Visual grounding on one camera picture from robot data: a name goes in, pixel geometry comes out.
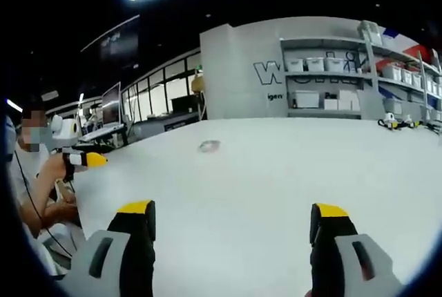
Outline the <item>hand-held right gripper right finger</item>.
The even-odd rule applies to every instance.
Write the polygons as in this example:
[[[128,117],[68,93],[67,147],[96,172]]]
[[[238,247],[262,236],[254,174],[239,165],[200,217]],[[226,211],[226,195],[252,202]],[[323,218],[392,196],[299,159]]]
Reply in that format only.
[[[403,284],[391,257],[348,213],[330,204],[311,206],[311,296],[396,296]]]

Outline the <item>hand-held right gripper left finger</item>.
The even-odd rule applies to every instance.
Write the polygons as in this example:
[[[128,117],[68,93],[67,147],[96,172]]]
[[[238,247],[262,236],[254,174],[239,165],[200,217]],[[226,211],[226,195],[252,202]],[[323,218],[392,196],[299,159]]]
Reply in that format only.
[[[64,276],[69,296],[152,296],[155,202],[118,209],[106,230],[85,241]]]

